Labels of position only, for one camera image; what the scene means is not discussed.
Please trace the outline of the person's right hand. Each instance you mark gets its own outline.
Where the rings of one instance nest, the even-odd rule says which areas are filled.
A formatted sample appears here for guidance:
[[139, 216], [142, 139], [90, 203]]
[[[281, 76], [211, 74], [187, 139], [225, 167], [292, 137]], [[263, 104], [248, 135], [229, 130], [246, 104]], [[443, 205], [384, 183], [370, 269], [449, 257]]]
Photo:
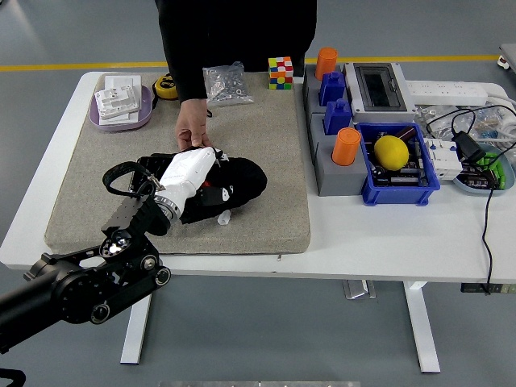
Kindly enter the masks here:
[[206, 133], [206, 99], [189, 99], [181, 103], [175, 125], [175, 137], [180, 151], [190, 147], [210, 147]]

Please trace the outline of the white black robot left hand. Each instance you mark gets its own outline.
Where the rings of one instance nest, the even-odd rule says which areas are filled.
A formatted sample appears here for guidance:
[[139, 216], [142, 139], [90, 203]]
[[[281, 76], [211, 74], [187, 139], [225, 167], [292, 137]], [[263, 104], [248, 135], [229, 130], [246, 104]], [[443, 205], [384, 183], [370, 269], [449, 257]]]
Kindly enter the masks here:
[[212, 147], [177, 153], [160, 179], [164, 189], [156, 195], [171, 200], [176, 206], [184, 205], [201, 187], [217, 156], [221, 156], [220, 151]]

